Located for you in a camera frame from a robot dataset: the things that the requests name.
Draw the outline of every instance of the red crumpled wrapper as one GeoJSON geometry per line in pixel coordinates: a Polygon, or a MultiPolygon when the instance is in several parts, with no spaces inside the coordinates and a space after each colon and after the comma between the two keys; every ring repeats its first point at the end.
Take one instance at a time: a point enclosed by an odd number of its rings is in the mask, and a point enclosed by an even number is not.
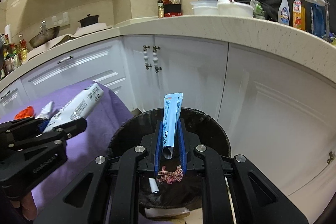
{"type": "Polygon", "coordinates": [[[15,115],[14,120],[19,120],[22,118],[27,118],[30,116],[34,116],[34,108],[29,106],[23,110],[21,110],[18,114],[15,115]]]}

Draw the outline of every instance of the white cleaner bottle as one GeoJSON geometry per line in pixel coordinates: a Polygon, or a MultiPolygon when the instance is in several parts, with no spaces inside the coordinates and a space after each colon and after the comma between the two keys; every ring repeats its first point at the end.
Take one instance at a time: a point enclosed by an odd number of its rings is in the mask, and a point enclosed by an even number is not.
{"type": "Polygon", "coordinates": [[[281,0],[281,5],[278,11],[278,22],[289,25],[289,6],[287,0],[281,0]]]}

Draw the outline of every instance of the trash can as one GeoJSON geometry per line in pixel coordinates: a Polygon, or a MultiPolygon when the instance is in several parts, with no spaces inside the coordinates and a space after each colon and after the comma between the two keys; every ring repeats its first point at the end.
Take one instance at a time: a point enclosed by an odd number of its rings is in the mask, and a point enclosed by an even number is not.
{"type": "MultiPolygon", "coordinates": [[[[209,115],[199,110],[182,108],[180,117],[184,119],[187,131],[198,135],[202,144],[217,151],[219,155],[231,157],[230,142],[225,131],[209,115]]],[[[108,157],[121,156],[126,150],[141,143],[142,137],[155,132],[157,121],[163,119],[163,108],[149,110],[133,117],[122,125],[114,134],[108,157]]],[[[176,160],[161,163],[167,169],[179,165],[176,160]]],[[[158,184],[159,193],[151,193],[147,178],[140,179],[139,203],[146,208],[196,209],[202,206],[201,178],[183,177],[181,182],[158,184]]]]}

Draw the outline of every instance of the light blue package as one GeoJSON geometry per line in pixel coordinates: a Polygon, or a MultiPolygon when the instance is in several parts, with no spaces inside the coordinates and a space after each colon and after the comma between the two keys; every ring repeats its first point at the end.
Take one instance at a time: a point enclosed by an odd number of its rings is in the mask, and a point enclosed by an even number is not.
{"type": "Polygon", "coordinates": [[[164,100],[163,126],[162,126],[162,154],[171,159],[174,150],[177,121],[181,113],[183,93],[167,94],[164,100]]]}

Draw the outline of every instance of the plaid bow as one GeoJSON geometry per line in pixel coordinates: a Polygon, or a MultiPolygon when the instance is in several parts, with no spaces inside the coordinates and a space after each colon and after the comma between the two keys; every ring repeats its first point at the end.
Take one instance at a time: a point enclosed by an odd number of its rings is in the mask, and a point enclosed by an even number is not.
{"type": "Polygon", "coordinates": [[[166,167],[162,166],[162,171],[159,171],[157,173],[158,175],[161,175],[161,177],[158,179],[159,182],[166,181],[168,184],[172,184],[176,181],[181,181],[183,178],[183,171],[181,168],[181,165],[176,167],[175,172],[168,172],[166,171],[166,167]]]}

